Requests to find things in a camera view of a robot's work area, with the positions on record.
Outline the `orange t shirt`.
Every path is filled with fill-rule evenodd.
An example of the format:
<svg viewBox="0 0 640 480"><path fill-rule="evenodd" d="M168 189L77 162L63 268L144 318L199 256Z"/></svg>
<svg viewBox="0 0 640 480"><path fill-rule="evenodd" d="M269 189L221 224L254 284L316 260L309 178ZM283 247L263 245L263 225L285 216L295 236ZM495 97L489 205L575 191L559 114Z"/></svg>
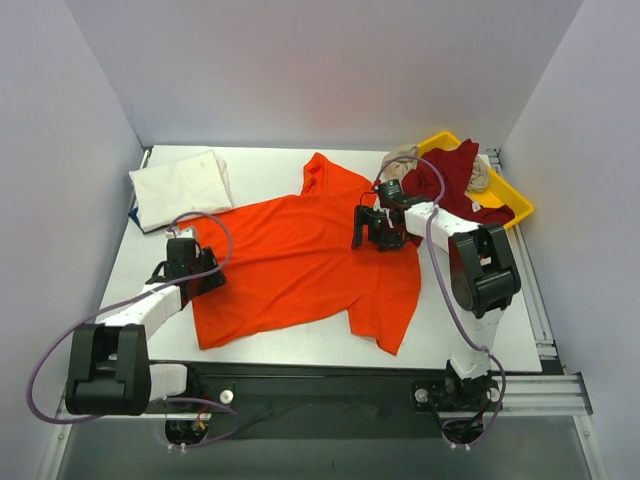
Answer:
<svg viewBox="0 0 640 480"><path fill-rule="evenodd" d="M354 208L370 188L316 153L299 194L226 212L225 230L194 220L200 242L231 258L226 284L192 302L200 349L346 312L352 334L397 354L421 291L419 254L413 244L352 249Z"/></svg>

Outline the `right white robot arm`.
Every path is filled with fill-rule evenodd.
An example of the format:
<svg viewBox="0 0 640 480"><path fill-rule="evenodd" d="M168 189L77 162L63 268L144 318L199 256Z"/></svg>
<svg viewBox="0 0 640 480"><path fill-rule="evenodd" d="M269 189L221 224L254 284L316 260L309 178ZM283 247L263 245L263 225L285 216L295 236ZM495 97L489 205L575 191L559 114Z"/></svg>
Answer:
<svg viewBox="0 0 640 480"><path fill-rule="evenodd" d="M399 250L413 239L426 242L444 302L461 340L443 383L448 404L465 408L476 400L476 379L488 374L499 322L521 279L506 231L499 223L464 220L424 197L406 195L397 180L379 184L378 205L354 207L351 247L364 239L380 251Z"/></svg>

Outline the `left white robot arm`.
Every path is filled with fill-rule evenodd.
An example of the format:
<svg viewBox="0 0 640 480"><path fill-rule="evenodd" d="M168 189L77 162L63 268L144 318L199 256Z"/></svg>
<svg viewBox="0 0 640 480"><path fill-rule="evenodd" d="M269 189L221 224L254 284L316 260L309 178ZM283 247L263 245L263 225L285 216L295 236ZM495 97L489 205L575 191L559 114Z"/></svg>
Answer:
<svg viewBox="0 0 640 480"><path fill-rule="evenodd" d="M167 398L182 412L195 409L201 385L184 364L154 364L148 341L194 298L226 284L214 251L191 237L171 238L166 259L135 300L72 336L65 406L74 415L140 415Z"/></svg>

